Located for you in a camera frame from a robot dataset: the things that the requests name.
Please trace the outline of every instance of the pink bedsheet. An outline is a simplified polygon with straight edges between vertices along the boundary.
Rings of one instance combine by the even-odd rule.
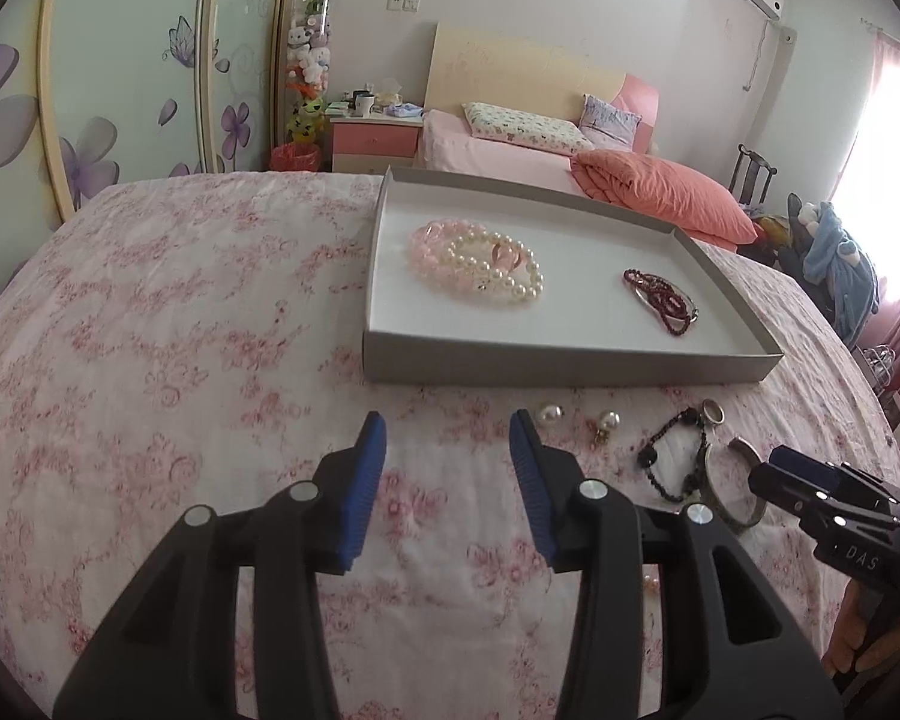
[[[900,454],[863,375],[789,278],[707,253],[786,356],[766,381],[663,389],[372,386],[361,375],[376,177],[196,175],[115,187],[63,225],[0,299],[0,655],[48,709],[103,613],[190,504],[262,504],[353,442],[370,409],[389,451],[364,555],[320,577],[348,720],[553,715],[577,578],[530,541],[509,461],[511,412],[566,418],[544,440],[641,504],[661,501],[634,447],[688,404],[717,398],[722,447],[787,443],[900,485]],[[586,426],[623,423],[606,447]],[[694,436],[660,442],[674,488]],[[771,509],[746,550],[823,649],[845,581]],[[248,586],[241,584],[241,709],[253,712]],[[660,674],[646,596],[645,709]],[[447,664],[453,664],[451,670]]]
[[[443,111],[429,111],[423,119],[418,162],[427,170],[482,175],[587,196],[573,177],[569,157],[474,138],[466,121]],[[604,194],[607,202],[626,208],[609,189]],[[713,235],[690,230],[687,234],[727,251],[737,250],[735,244]]]

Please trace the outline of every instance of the white wall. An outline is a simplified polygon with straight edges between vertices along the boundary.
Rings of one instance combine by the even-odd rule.
[[[805,202],[829,199],[869,95],[874,33],[861,17],[900,40],[891,0],[789,0],[797,30],[793,56],[765,125],[746,142],[778,168],[767,203],[786,214],[792,191]]]
[[[392,76],[422,103],[437,22],[587,55],[639,76],[661,95],[662,156],[725,181],[773,62],[775,32],[747,94],[764,17],[746,0],[421,0],[418,14],[386,0],[337,0],[330,92]]]

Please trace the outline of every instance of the pillow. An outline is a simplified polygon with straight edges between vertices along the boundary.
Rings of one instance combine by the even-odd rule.
[[[600,98],[587,95],[583,103],[580,130],[597,148],[614,151],[633,151],[636,128],[643,117],[622,111]]]
[[[563,119],[548,119],[526,111],[512,111],[487,103],[463,103],[474,138],[502,141],[514,146],[535,148],[554,154],[573,156],[593,148],[575,124]]]
[[[670,221],[692,235],[706,233],[736,245],[756,238],[754,225],[732,194],[686,165],[630,151],[583,151],[571,169],[574,177],[583,172],[594,189],[612,191],[629,209]]]

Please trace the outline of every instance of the curtain rod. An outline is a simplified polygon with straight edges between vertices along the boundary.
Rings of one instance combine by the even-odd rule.
[[[887,40],[890,40],[890,41],[894,42],[896,45],[900,46],[900,39],[893,37],[893,35],[890,35],[887,32],[887,30],[882,28],[882,26],[880,26],[878,23],[870,22],[869,20],[866,20],[862,16],[860,17],[860,23],[862,25],[864,25],[867,29],[871,30],[872,32],[879,32],[881,35],[883,35],[885,38],[887,38]]]

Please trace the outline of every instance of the drawer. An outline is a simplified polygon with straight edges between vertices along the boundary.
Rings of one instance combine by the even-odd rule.
[[[412,157],[416,153],[419,129],[401,124],[333,125],[335,154],[377,154],[379,156]]]
[[[394,167],[413,167],[412,157],[385,157],[371,154],[337,154],[333,155],[333,172],[356,172],[362,175],[384,175],[386,169]]]

